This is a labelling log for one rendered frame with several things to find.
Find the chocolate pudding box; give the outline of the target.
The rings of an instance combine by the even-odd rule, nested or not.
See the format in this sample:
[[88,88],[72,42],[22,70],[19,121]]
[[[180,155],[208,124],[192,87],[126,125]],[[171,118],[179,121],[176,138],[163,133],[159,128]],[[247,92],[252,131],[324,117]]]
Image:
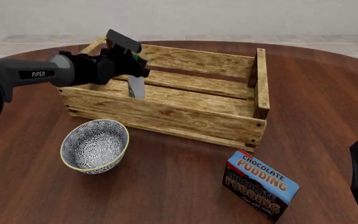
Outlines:
[[226,161],[223,186],[272,223],[288,208],[300,186],[242,149]]

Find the wooden slat tray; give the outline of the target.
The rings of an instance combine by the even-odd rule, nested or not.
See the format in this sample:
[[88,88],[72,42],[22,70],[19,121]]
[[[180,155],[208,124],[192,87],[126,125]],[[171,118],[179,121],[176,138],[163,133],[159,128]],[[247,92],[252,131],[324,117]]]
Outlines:
[[129,96],[129,78],[59,89],[74,117],[253,151],[270,109],[264,49],[253,57],[143,44],[151,67],[144,98]]

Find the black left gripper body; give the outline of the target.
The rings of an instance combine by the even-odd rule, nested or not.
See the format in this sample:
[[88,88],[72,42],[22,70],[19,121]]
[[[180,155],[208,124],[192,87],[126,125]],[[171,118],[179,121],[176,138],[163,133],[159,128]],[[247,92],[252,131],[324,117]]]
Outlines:
[[147,68],[147,61],[133,53],[130,56],[128,74],[136,78],[147,78],[150,73],[150,69]]

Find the black-white patterned bowl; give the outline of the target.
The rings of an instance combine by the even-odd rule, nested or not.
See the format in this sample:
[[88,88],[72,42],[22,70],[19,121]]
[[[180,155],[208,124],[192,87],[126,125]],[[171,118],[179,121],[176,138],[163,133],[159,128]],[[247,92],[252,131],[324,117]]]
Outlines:
[[75,171],[105,173],[120,163],[129,140],[129,132],[122,123],[96,119],[77,126],[64,138],[60,157]]

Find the white salad dressing bottle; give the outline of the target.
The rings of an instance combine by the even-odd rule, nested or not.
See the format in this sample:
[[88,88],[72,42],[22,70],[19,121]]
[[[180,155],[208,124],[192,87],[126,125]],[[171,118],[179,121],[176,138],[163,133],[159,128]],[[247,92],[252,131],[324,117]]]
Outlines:
[[145,98],[144,78],[136,78],[131,75],[128,78],[129,95],[133,98]]

